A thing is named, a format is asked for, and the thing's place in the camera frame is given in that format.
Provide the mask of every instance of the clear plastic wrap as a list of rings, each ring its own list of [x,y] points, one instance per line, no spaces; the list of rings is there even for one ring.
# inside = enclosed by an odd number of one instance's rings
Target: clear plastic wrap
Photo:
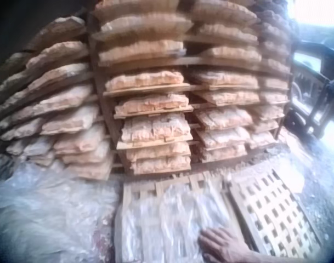
[[[0,182],[4,262],[114,262],[119,184],[77,179],[22,163]]]
[[[161,197],[119,208],[116,262],[203,262],[197,243],[200,230],[227,226],[228,222],[226,206],[210,182],[203,192],[173,185]]]

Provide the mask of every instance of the wooden board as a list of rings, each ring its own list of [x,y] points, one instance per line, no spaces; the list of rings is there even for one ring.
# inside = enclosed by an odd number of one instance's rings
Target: wooden board
[[[129,117],[134,117],[134,116],[141,116],[141,115],[148,115],[149,117],[152,116],[157,116],[163,113],[169,113],[169,112],[192,112],[194,108],[190,105],[187,107],[181,107],[181,108],[173,108],[170,110],[158,110],[158,111],[143,111],[143,112],[137,112],[137,113],[131,113],[131,114],[126,114],[126,115],[114,115],[114,119],[125,119]]]
[[[166,66],[187,66],[187,65],[222,66],[234,69],[241,68],[254,72],[271,73],[272,75],[281,78],[288,77],[290,75],[289,73],[276,71],[272,68],[269,68],[261,64],[251,64],[249,62],[240,60],[218,59],[218,58],[201,57],[201,56],[184,56],[181,58],[155,58],[155,59],[144,59],[144,60],[123,62],[115,64],[114,67],[108,67],[107,71],[110,74],[116,75],[138,69],[166,67]]]
[[[229,89],[229,90],[248,90],[248,91],[259,91],[259,87],[249,87],[246,85],[205,85],[208,90],[219,90],[219,89]]]
[[[200,159],[201,159],[201,163],[214,163],[214,162],[219,162],[219,161],[236,159],[236,158],[243,157],[243,156],[246,156],[246,155],[247,155],[247,153],[240,153],[238,155],[227,157],[227,158],[223,158],[223,159],[216,160],[216,161],[205,161],[204,159],[202,159],[202,157]]]
[[[263,133],[263,132],[269,132],[269,131],[272,131],[272,130],[276,130],[277,128],[279,127],[279,125],[277,125],[276,127],[273,127],[273,128],[267,128],[267,129],[262,129],[262,130],[253,130],[251,127],[249,127],[249,130],[251,130],[252,133],[254,134],[258,134],[258,133]]]
[[[190,85],[188,83],[181,84],[169,84],[169,85],[155,85],[147,87],[134,87],[129,89],[119,89],[111,90],[109,92],[104,92],[104,96],[116,97],[125,96],[136,93],[150,93],[150,92],[183,92],[188,90],[194,90],[195,85]]]
[[[230,192],[260,253],[316,258],[319,237],[277,174],[235,177]]]
[[[252,104],[238,104],[238,103],[235,103],[235,104],[231,104],[231,105],[219,105],[219,107],[222,107],[222,106],[236,106],[236,105],[239,105],[239,106],[259,106],[259,105],[282,105],[282,104],[288,104],[290,101],[287,100],[287,101],[278,101],[278,102],[257,102],[257,103],[252,103]],[[212,104],[210,102],[203,102],[203,103],[195,103],[195,104],[190,104],[194,110],[200,110],[200,109],[205,109],[205,108],[214,108],[214,107],[218,107],[216,104]]]
[[[155,140],[155,141],[144,141],[144,142],[123,142],[119,141],[117,144],[117,150],[127,150],[127,149],[137,149],[144,147],[160,146],[166,144],[172,144],[178,141],[191,141],[193,136],[191,134],[183,135],[174,138],[168,138],[164,140]]]
[[[238,45],[253,45],[257,46],[258,41],[244,40],[241,38],[227,36],[226,38],[215,37],[212,35],[206,34],[197,34],[197,35],[184,35],[177,37],[177,40],[185,41],[185,42],[195,42],[195,43],[203,43],[203,44],[212,44],[212,45],[222,45],[227,44],[229,41],[236,42]]]
[[[158,175],[158,174],[164,174],[164,173],[181,173],[181,172],[183,172],[183,171],[190,171],[191,170],[191,166],[189,166],[188,168],[186,168],[186,169],[177,169],[177,170],[160,170],[160,171],[156,171],[156,172],[154,172],[153,174],[155,174],[155,175]]]
[[[163,58],[178,58],[178,57],[182,57],[186,54],[186,49],[181,49],[181,50],[175,50],[175,51],[170,51],[170,52],[160,52],[160,53],[153,53],[153,57],[154,59],[163,59]],[[100,67],[116,67],[116,65],[119,64],[124,64],[124,63],[134,63],[134,62],[138,62],[138,63],[143,63],[146,60],[151,59],[150,57],[152,56],[152,54],[150,53],[146,53],[146,54],[139,54],[139,55],[133,55],[133,56],[129,56],[126,58],[122,58],[119,60],[115,60],[115,61],[99,61],[99,66]]]

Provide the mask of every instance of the wooden pallet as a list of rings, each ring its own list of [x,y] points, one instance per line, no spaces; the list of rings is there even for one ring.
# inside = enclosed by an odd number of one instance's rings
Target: wooden pallet
[[[260,253],[315,258],[320,239],[276,172],[235,177],[230,192]]]

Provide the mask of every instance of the dirt floor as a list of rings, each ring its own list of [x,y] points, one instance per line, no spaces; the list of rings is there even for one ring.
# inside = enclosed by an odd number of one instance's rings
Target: dirt floor
[[[291,191],[301,199],[309,218],[323,243],[324,258],[334,253],[334,121],[317,140],[311,136],[300,139],[286,129],[280,139],[289,149],[280,150],[274,159],[284,171]]]

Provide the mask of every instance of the wooden beam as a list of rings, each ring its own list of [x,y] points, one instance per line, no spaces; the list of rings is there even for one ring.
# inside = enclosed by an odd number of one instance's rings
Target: wooden beam
[[[105,98],[103,93],[105,91],[105,79],[104,75],[98,67],[98,52],[97,52],[97,42],[90,36],[92,32],[95,32],[95,28],[98,27],[97,19],[90,13],[87,17],[87,27],[89,33],[89,53],[91,58],[91,65],[94,72],[95,86],[98,96],[98,102],[106,123],[106,127],[112,138],[114,145],[114,150],[117,147],[118,141],[120,139],[120,126],[114,120],[114,107],[115,102],[111,98]],[[126,174],[131,174],[130,163],[126,158],[125,151],[117,151],[119,158],[123,164]]]

